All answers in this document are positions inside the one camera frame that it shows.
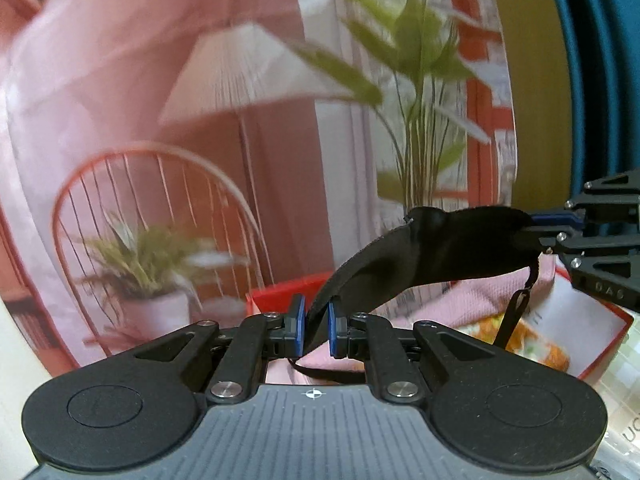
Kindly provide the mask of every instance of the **olive green wall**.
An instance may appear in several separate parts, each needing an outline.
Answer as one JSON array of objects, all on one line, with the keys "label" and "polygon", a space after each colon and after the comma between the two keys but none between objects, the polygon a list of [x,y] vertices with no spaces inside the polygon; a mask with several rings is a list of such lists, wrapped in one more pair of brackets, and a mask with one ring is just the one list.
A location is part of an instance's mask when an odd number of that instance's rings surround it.
[{"label": "olive green wall", "polygon": [[571,93],[554,0],[497,0],[518,138],[513,205],[562,205],[569,196]]}]

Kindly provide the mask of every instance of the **black circular pad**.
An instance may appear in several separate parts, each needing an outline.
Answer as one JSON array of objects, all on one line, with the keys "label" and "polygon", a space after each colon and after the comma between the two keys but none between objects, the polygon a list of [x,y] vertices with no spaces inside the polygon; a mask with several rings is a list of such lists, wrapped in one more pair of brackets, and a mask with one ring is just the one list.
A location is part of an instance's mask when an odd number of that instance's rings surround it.
[{"label": "black circular pad", "polygon": [[604,403],[590,386],[513,355],[455,370],[430,419],[468,460],[520,474],[587,462],[607,427]]},{"label": "black circular pad", "polygon": [[25,403],[22,428],[39,460],[104,472],[178,446],[198,414],[169,363],[115,357],[39,387]]},{"label": "black circular pad", "polygon": [[544,426],[562,412],[562,402],[553,393],[525,384],[496,388],[489,394],[486,407],[495,418],[516,428]]},{"label": "black circular pad", "polygon": [[140,394],[116,384],[91,386],[76,393],[66,408],[73,420],[89,428],[114,428],[142,410]]}]

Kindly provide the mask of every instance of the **black fabric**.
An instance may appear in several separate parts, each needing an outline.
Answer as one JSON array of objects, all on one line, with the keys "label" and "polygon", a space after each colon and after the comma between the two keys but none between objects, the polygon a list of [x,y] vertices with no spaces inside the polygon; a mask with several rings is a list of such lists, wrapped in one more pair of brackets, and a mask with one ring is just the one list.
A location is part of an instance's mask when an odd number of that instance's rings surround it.
[{"label": "black fabric", "polygon": [[289,359],[289,364],[294,370],[300,372],[307,377],[317,379],[319,381],[332,381],[338,384],[366,384],[366,375],[364,372],[350,370],[322,370],[322,368],[307,368],[296,364],[293,359]]},{"label": "black fabric", "polygon": [[507,348],[507,343],[511,339],[513,331],[516,329],[518,322],[527,311],[529,300],[531,299],[531,289],[536,284],[540,275],[540,264],[536,260],[535,266],[530,268],[529,279],[525,283],[524,288],[518,290],[510,299],[507,310],[504,312],[502,323],[495,336],[494,345],[500,348]]},{"label": "black fabric", "polygon": [[514,208],[487,206],[447,213],[409,211],[406,224],[370,243],[343,264],[318,292],[306,315],[305,354],[327,341],[328,301],[339,296],[345,314],[371,312],[417,285],[500,276],[537,264],[513,235],[533,224]]}]

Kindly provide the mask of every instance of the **chair backrest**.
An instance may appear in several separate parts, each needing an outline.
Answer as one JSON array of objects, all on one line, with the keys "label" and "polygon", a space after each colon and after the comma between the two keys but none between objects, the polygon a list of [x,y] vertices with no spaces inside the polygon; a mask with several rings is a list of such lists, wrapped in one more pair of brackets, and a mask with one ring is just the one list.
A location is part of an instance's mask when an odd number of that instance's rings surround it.
[{"label": "chair backrest", "polygon": [[[214,271],[217,284],[198,288],[204,302],[244,298],[262,288],[268,252],[254,215],[233,181],[208,160],[187,150],[136,142],[92,157],[61,188],[52,213],[56,253],[68,286],[98,340],[123,325],[124,313],[111,291],[80,284],[99,271],[85,242],[110,236],[108,217],[129,225],[174,226],[193,237],[214,238],[217,249],[244,260]],[[99,343],[105,353],[112,352]]]}]

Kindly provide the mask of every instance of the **red box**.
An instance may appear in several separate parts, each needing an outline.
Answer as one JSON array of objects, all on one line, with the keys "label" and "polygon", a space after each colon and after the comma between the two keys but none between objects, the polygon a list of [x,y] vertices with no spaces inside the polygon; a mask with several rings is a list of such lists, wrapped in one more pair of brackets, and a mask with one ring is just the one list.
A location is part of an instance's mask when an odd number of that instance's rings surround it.
[{"label": "red box", "polygon": [[261,312],[281,312],[289,309],[294,294],[303,294],[308,310],[316,294],[332,272],[313,274],[290,282],[276,283],[266,288],[256,288],[247,295],[246,314],[253,316]]}]

